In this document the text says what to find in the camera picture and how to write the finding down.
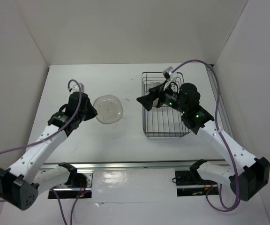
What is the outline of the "clear plate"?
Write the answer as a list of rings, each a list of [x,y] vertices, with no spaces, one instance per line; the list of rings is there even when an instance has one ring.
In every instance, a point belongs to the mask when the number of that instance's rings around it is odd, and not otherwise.
[[[149,85],[148,85],[148,89],[152,89],[152,88],[155,88],[157,86],[161,85],[160,82],[151,82]]]

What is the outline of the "smoky plate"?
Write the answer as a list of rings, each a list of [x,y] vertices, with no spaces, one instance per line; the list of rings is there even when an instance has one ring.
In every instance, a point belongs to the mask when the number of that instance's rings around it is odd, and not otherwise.
[[[123,107],[121,101],[114,95],[98,97],[93,107],[97,111],[96,119],[102,124],[112,124],[121,120]]]

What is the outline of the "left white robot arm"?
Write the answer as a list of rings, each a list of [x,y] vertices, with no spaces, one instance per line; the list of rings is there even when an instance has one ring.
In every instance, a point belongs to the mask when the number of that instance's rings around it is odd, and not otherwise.
[[[87,177],[78,173],[73,165],[62,162],[55,168],[41,172],[49,156],[83,121],[97,116],[87,94],[73,92],[68,103],[53,114],[38,138],[39,144],[30,147],[9,168],[0,168],[0,198],[20,210],[27,210],[37,197],[63,184],[67,187],[84,187]]]

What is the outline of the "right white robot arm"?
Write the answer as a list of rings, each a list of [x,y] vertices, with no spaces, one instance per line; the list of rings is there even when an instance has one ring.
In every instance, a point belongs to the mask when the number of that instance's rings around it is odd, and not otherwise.
[[[157,107],[166,105],[180,112],[185,127],[207,141],[231,166],[228,169],[199,160],[190,167],[189,177],[193,183],[210,180],[229,185],[237,198],[247,202],[268,184],[270,163],[265,157],[257,158],[230,137],[214,117],[200,106],[200,97],[197,87],[191,83],[182,84],[178,91],[163,83],[150,88],[147,95],[136,100],[147,111],[157,101]]]

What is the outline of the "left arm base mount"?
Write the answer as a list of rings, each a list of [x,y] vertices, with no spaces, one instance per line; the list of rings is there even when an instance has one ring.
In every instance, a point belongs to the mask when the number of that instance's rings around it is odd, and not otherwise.
[[[79,172],[78,178],[72,186],[59,184],[53,187],[60,199],[76,199],[80,195],[81,199],[92,197],[93,172]]]

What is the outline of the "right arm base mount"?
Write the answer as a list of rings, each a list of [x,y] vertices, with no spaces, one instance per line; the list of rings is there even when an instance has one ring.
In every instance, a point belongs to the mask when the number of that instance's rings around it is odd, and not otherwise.
[[[219,195],[217,183],[209,180],[196,180],[189,170],[175,171],[172,182],[176,185],[178,197],[202,196],[206,195],[209,190],[209,195]]]

